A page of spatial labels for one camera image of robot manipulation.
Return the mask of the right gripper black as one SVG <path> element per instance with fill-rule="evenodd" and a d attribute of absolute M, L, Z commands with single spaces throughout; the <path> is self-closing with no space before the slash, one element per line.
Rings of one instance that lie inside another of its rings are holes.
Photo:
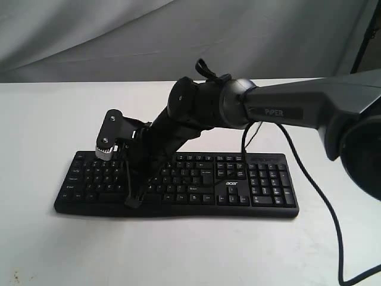
<path fill-rule="evenodd" d="M 127 191 L 124 206 L 159 207 L 160 196 L 149 193 L 148 188 L 151 178 L 171 159 L 171 151 L 168 150 L 171 120 L 158 117 L 152 123 L 144 123 L 128 117 L 116 117 L 114 123 L 116 140 L 128 146 L 123 150 Z"/>

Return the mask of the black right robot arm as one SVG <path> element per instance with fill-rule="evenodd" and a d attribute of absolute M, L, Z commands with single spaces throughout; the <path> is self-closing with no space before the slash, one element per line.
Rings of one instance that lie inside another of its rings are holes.
<path fill-rule="evenodd" d="M 229 75 L 204 83 L 183 77 L 152 123 L 118 121 L 115 140 L 129 144 L 129 163 L 143 178 L 205 130 L 255 122 L 315 129 L 328 159 L 339 158 L 359 188 L 380 198 L 379 70 L 263 87 Z"/>

